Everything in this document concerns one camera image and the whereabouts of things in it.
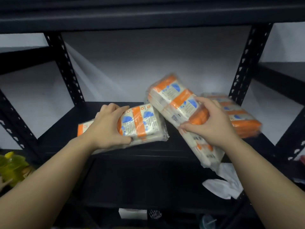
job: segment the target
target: plastic-wrapped package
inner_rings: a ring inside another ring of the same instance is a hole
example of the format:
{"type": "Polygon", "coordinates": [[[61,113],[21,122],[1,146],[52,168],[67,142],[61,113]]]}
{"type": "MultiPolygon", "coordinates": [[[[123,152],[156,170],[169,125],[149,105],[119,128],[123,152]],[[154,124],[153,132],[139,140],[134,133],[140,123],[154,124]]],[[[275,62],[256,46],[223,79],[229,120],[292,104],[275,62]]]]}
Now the plastic-wrapped package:
{"type": "MultiPolygon", "coordinates": [[[[187,121],[201,125],[209,118],[208,110],[194,99],[196,95],[185,88],[174,74],[151,85],[146,96],[148,101],[176,128],[187,121]]],[[[197,134],[182,129],[179,132],[200,160],[201,165],[216,171],[224,152],[210,146],[197,134]]]]}
{"type": "MultiPolygon", "coordinates": [[[[94,120],[78,125],[78,136],[83,134],[94,120]]],[[[154,142],[167,141],[167,133],[164,118],[151,104],[144,104],[126,110],[117,123],[117,130],[123,136],[131,136],[132,142],[129,145],[114,146],[109,149],[99,149],[93,154],[106,152],[115,149],[154,142]]]]}
{"type": "Polygon", "coordinates": [[[222,105],[241,138],[257,136],[260,133],[262,124],[225,94],[204,92],[201,96],[217,100],[222,105]]]}

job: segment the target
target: forearm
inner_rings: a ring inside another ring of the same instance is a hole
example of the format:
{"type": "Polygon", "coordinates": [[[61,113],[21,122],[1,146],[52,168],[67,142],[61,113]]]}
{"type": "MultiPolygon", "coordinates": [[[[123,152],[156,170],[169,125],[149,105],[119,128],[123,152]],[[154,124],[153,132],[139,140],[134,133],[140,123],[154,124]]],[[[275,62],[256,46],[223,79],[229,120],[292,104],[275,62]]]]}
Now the forearm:
{"type": "Polygon", "coordinates": [[[0,228],[51,226],[92,152],[88,140],[75,138],[0,198],[0,228]]]}
{"type": "Polygon", "coordinates": [[[241,139],[224,150],[266,228],[304,228],[305,193],[301,189],[241,139]]]}

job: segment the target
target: yellow green object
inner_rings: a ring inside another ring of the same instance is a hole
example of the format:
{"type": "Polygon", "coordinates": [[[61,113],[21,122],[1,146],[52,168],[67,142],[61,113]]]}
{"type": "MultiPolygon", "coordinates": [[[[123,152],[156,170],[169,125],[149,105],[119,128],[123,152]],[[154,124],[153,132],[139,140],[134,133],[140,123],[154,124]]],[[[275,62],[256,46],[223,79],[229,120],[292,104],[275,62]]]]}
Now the yellow green object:
{"type": "Polygon", "coordinates": [[[0,156],[0,173],[4,181],[9,181],[14,187],[33,172],[33,168],[25,161],[25,157],[8,152],[0,156]]]}

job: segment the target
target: black metal shelving unit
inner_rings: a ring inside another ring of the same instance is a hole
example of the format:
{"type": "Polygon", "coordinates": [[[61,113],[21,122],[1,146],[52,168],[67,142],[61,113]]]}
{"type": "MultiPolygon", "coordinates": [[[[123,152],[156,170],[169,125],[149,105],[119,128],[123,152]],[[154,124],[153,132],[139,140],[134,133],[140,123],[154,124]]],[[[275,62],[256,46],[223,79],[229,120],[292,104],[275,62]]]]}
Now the black metal shelving unit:
{"type": "MultiPolygon", "coordinates": [[[[39,166],[76,136],[78,123],[93,119],[107,104],[85,102],[62,31],[251,25],[228,95],[241,105],[255,79],[304,105],[304,82],[259,64],[273,23],[305,21],[304,13],[305,0],[0,0],[0,34],[43,32],[49,44],[0,54],[0,75],[55,60],[74,103],[35,138],[0,91],[0,123],[23,148],[27,160],[39,166]]],[[[244,193],[238,200],[223,200],[201,185],[217,178],[216,174],[201,167],[173,126],[167,128],[167,142],[93,156],[75,191],[78,206],[221,215],[226,218],[220,228],[231,228],[242,217],[255,217],[244,193]]],[[[292,158],[305,147],[305,108],[275,146],[263,134],[246,141],[289,178],[304,179],[303,165],[292,158]]]]}

